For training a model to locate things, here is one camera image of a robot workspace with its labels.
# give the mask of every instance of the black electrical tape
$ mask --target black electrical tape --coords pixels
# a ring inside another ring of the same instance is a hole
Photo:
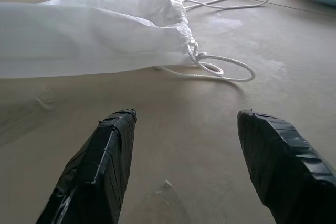
[[[116,224],[130,175],[134,110],[99,122],[66,165],[38,224]]]
[[[250,110],[237,125],[251,181],[277,224],[336,223],[335,172],[293,125]]]

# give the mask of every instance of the table surface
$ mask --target table surface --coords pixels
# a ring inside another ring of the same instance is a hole
[[[0,80],[2,222],[34,223],[98,120],[134,108],[139,120],[120,223],[274,223],[249,180],[237,135],[239,110],[293,123],[336,166],[334,10],[288,1],[188,12],[200,50],[252,66],[257,77],[249,83],[179,79],[153,68]],[[218,65],[228,76],[246,74]],[[155,194],[166,179],[172,189]]]

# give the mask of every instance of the drawstring cord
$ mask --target drawstring cord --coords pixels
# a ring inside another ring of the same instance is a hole
[[[197,7],[200,7],[200,6],[206,6],[206,7],[221,9],[221,10],[230,10],[230,9],[243,9],[243,8],[252,8],[252,7],[263,6],[269,0],[265,0],[262,3],[256,4],[256,5],[242,5],[242,6],[231,6],[231,7],[222,7],[222,6],[210,5],[210,4],[218,3],[218,2],[221,2],[221,1],[224,1],[224,0],[212,0],[212,1],[205,2],[205,3],[200,2],[200,1],[196,1],[196,0],[186,0],[186,1],[196,3],[196,5],[186,7],[185,8],[186,10],[190,10],[190,9],[197,8]],[[163,70],[165,70],[169,73],[172,73],[176,76],[183,77],[183,78],[200,78],[200,79],[205,79],[206,78],[206,79],[224,80],[224,81],[232,81],[232,82],[233,81],[235,81],[235,82],[246,82],[246,81],[251,81],[256,77],[253,69],[245,63],[242,63],[238,60],[234,60],[234,59],[231,59],[231,58],[223,57],[223,56],[208,55],[205,52],[198,53],[197,49],[198,49],[198,44],[197,43],[195,43],[195,42],[189,43],[187,45],[187,52],[189,54],[189,57],[191,58],[191,60],[194,62],[194,64],[196,66],[198,66],[199,68],[203,69],[204,71],[210,73],[211,76],[206,75],[206,74],[178,73],[178,72],[175,72],[175,71],[173,71],[173,70],[171,70],[167,67],[164,67],[164,66],[161,66],[159,68],[163,69]],[[208,62],[200,62],[201,60],[205,60],[205,59],[221,60],[221,61],[225,61],[225,62],[229,62],[229,63],[235,64],[235,65],[241,66],[241,67],[247,69],[250,72],[251,76],[249,78],[223,77],[224,72],[220,67],[218,67],[214,64],[208,63]]]

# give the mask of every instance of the white fabric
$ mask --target white fabric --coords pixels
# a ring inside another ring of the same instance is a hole
[[[0,3],[0,78],[191,63],[184,0]]]

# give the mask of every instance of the black taped object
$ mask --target black taped object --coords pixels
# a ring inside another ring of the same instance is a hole
[[[294,126],[250,110],[237,124],[251,181],[276,223],[336,223],[335,172]]]
[[[38,224],[116,224],[130,175],[135,110],[111,114],[68,162]]]

